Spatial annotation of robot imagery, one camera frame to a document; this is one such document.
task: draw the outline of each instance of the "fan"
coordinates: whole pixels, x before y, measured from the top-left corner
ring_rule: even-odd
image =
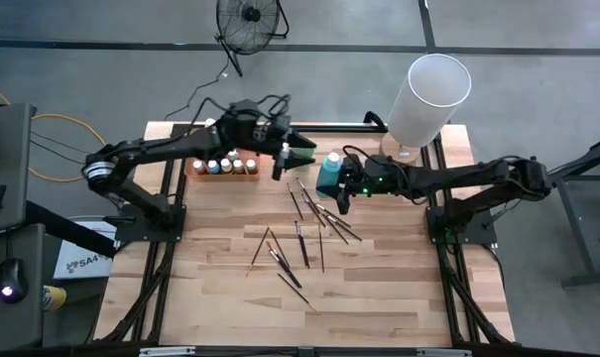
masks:
[[[276,34],[280,14],[287,30]],[[242,76],[238,55],[248,56],[261,51],[273,37],[286,38],[289,21],[280,0],[217,0],[216,41],[227,53],[236,71]]]

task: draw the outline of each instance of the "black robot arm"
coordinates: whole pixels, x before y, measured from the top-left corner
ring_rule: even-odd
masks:
[[[91,190],[101,195],[114,193],[140,208],[150,221],[170,226],[174,224],[174,213],[168,198],[150,194],[128,179],[138,165],[186,158],[208,161],[223,158],[233,149],[244,149],[272,156],[273,179],[280,179],[284,170],[314,163],[314,159],[291,151],[293,147],[315,148],[315,143],[291,128],[291,117],[284,115],[289,98],[278,98],[272,109],[278,106],[283,110],[276,113],[270,109],[267,115],[258,109],[266,98],[260,102],[243,100],[231,104],[220,119],[206,128],[192,131],[190,125],[174,138],[106,145],[86,157],[82,173]]]
[[[517,198],[540,200],[550,193],[544,165],[535,158],[505,157],[486,164],[428,170],[380,155],[369,156],[362,166],[354,154],[344,159],[337,184],[317,189],[335,198],[339,212],[346,214],[350,195],[389,193],[415,201],[441,189],[486,184],[492,186],[469,198],[446,202],[442,225],[460,230],[479,212]]]

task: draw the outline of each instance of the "butcher block tabletop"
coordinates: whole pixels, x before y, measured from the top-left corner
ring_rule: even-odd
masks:
[[[145,138],[167,138],[173,125],[150,122]],[[341,218],[363,241],[342,231],[350,243],[346,245],[330,226],[322,228],[325,273],[320,268],[318,222],[301,199],[296,177],[315,202],[336,213],[335,201],[318,198],[314,190],[321,161],[332,151],[341,154],[346,144],[378,154],[384,134],[303,134],[317,144],[316,163],[304,171],[286,172],[280,181],[271,179],[269,157],[262,157],[259,181],[187,180],[186,221],[174,256],[161,344],[449,346],[438,259],[425,231],[425,204],[416,206],[390,195],[351,198],[350,212]],[[441,136],[449,167],[473,164],[465,126],[446,125]],[[159,192],[164,168],[165,163],[138,167],[134,181],[151,193]],[[176,162],[171,192],[176,190],[179,168]],[[287,182],[296,193],[304,220]],[[453,193],[464,197],[478,189]],[[311,269],[303,265],[296,220],[302,227]],[[281,270],[266,245],[245,277],[267,225],[303,285],[301,293],[316,311],[280,280],[277,272]],[[148,248],[148,243],[135,242],[115,257],[95,338],[110,332],[138,296]],[[513,339],[496,262],[482,247],[465,246],[464,251],[475,300],[500,332]],[[155,298],[156,294],[149,302],[145,333]],[[461,303],[457,310],[467,336]]]

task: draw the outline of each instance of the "gray concrete floor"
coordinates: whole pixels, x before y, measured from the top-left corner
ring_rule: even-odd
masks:
[[[416,0],[306,0],[285,6],[291,44],[424,43]],[[214,9],[213,0],[0,0],[0,38],[212,43]],[[429,0],[429,9],[441,46],[600,48],[600,0]],[[290,113],[299,121],[357,122],[367,110],[386,117],[417,57],[261,53],[240,59],[243,78],[231,69],[201,96],[228,102],[290,93]],[[600,140],[600,58],[459,59],[472,74],[473,90],[453,122],[467,125],[478,160],[536,155],[553,168]],[[224,61],[218,52],[0,49],[0,90],[14,102],[33,103],[40,113],[85,120],[116,143],[140,137],[147,121],[182,105]],[[202,118],[214,114],[209,110]],[[98,148],[87,132],[59,120],[35,123],[34,129],[88,151]],[[78,172],[78,166],[38,149],[31,160],[47,175]],[[83,181],[31,178],[29,198],[64,215],[114,212]],[[539,203],[523,202],[496,230],[518,341],[600,353],[600,286],[569,291],[559,286],[584,269],[556,192]],[[87,311],[95,305],[74,309],[68,315],[83,313],[75,320],[82,323],[66,328],[66,318],[49,322],[49,343],[83,340]]]

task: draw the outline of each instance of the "computer mouse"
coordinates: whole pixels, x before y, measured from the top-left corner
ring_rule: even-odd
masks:
[[[0,263],[0,299],[6,303],[21,301],[29,293],[22,259],[7,259]]]

